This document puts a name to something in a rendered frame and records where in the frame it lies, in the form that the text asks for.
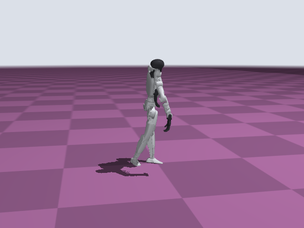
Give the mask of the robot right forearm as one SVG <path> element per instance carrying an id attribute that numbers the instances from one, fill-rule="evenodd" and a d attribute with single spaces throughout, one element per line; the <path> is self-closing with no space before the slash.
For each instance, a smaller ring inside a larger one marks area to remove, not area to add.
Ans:
<path id="1" fill-rule="evenodd" d="M 169 107 L 169 103 L 168 103 L 167 97 L 165 96 L 165 98 L 166 98 L 166 101 L 167 101 L 167 102 L 164 102 L 164 103 L 162 104 L 162 106 L 164 107 L 166 116 L 167 116 L 167 118 L 168 118 L 168 115 L 171 114 L 171 110 L 170 110 L 170 107 Z M 171 114 L 171 117 L 172 117 L 172 114 Z"/>

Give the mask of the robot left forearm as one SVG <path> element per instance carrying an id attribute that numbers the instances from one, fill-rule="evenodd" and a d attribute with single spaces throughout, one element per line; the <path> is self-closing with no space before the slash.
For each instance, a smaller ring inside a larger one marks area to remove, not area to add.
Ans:
<path id="1" fill-rule="evenodd" d="M 154 86 L 153 86 L 154 90 L 153 90 L 153 92 L 155 92 L 155 89 L 156 89 L 155 82 L 158 82 L 158 81 L 160 81 L 160 78 L 156 76 L 156 71 L 154 71 Z"/>

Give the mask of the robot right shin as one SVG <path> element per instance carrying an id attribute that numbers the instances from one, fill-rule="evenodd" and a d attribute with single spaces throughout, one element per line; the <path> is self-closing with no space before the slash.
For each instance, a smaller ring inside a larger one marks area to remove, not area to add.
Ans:
<path id="1" fill-rule="evenodd" d="M 133 156 L 133 160 L 134 159 L 138 159 L 138 157 L 140 156 L 140 154 L 143 152 L 143 150 L 145 149 L 146 145 L 147 145 L 147 140 L 144 141 L 144 134 L 141 135 L 140 140 L 137 143 L 137 147 L 136 147 L 136 152 Z"/>

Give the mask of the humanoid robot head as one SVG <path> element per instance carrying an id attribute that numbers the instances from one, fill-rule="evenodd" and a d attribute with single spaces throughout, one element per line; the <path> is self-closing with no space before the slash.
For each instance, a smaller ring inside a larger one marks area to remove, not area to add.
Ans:
<path id="1" fill-rule="evenodd" d="M 160 59 L 155 59 L 151 62 L 152 68 L 158 69 L 160 72 L 162 71 L 162 68 L 164 67 L 164 62 Z M 154 71 L 149 72 L 151 78 L 154 78 Z"/>

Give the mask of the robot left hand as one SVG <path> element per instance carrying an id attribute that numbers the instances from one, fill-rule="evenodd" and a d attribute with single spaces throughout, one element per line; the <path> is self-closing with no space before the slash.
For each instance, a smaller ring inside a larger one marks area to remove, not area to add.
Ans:
<path id="1" fill-rule="evenodd" d="M 157 103 L 157 95 L 158 95 L 158 91 L 157 91 L 157 89 L 155 89 L 155 92 L 154 92 L 154 101 L 155 101 L 155 105 L 157 106 L 157 107 L 160 107 L 160 105 Z"/>

